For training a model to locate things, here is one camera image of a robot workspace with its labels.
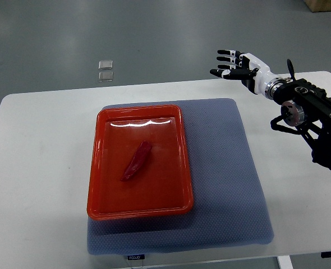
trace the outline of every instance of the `table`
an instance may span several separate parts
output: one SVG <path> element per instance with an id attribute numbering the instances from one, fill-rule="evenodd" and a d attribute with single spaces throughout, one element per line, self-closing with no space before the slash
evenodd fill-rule
<path id="1" fill-rule="evenodd" d="M 299 73 L 331 96 L 331 73 Z M 90 256 L 86 201 L 97 113 L 111 104 L 232 98 L 268 205 L 268 245 L 149 254 L 144 266 L 331 251 L 331 171 L 300 136 L 270 129 L 280 107 L 221 79 L 6 96 L 0 105 L 0 268 L 129 267 Z"/>

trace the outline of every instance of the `robotic hand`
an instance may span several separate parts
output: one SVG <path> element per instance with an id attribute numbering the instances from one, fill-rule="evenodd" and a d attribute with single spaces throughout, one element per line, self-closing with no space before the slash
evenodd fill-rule
<path id="1" fill-rule="evenodd" d="M 217 57 L 217 60 L 230 64 L 218 65 L 220 69 L 212 69 L 210 73 L 226 80 L 241 80 L 253 94 L 263 94 L 272 99 L 269 89 L 276 84 L 286 83 L 279 75 L 271 73 L 269 66 L 250 53 L 237 50 L 219 50 L 218 53 L 227 56 Z"/>
<path id="2" fill-rule="evenodd" d="M 311 147 L 312 161 L 331 170 L 331 98 L 304 79 L 296 80 L 288 59 L 290 78 L 271 73 L 270 68 L 250 53 L 237 50 L 219 50 L 217 60 L 227 62 L 210 73 L 228 80 L 241 80 L 253 94 L 262 94 L 281 105 L 281 115 L 270 122 L 272 129 L 301 135 Z M 291 127 L 279 125 L 284 120 Z M 322 127 L 314 124 L 320 121 Z M 314 139 L 309 130 L 318 137 Z"/>

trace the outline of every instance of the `concrete floor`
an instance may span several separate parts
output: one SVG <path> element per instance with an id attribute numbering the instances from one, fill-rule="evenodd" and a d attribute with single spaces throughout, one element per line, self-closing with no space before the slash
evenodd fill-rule
<path id="1" fill-rule="evenodd" d="M 331 72 L 331 12 L 302 0 L 0 0 L 0 103 L 19 92 L 209 79 L 218 49 L 250 52 L 274 73 L 287 72 L 287 58 L 296 72 Z M 111 82 L 98 82 L 103 59 L 113 60 Z M 331 268 L 320 253 L 291 258 L 295 269 Z M 274 258 L 247 262 L 190 267 L 278 268 Z"/>

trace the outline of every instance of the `red pepper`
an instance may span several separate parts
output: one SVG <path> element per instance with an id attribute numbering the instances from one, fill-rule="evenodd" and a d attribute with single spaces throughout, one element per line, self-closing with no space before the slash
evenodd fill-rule
<path id="1" fill-rule="evenodd" d="M 152 145 L 148 141 L 143 141 L 139 145 L 138 149 L 133 155 L 133 159 L 131 163 L 128 165 L 127 169 L 125 170 L 121 178 L 121 181 L 129 180 L 142 167 L 151 149 L 152 149 Z"/>

